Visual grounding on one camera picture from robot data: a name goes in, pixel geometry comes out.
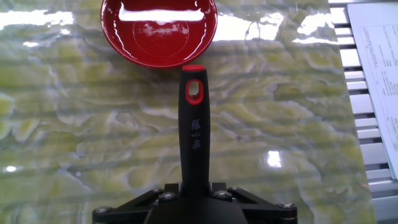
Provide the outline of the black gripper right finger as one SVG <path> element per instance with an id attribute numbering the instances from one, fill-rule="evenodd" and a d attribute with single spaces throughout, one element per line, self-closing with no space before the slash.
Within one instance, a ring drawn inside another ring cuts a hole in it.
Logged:
<path id="1" fill-rule="evenodd" d="M 297 224 L 297 206 L 270 203 L 242 188 L 227 187 L 224 182 L 211 183 L 211 196 L 238 208 L 248 223 Z"/>

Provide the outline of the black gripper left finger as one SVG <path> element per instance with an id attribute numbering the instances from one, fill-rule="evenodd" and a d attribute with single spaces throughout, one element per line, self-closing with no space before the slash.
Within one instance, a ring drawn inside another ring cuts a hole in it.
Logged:
<path id="1" fill-rule="evenodd" d="M 113 208 L 101 206 L 93 210 L 95 224 L 141 224 L 158 205 L 179 198 L 179 184 L 165 184 L 163 189 L 152 189 L 127 203 Z"/>

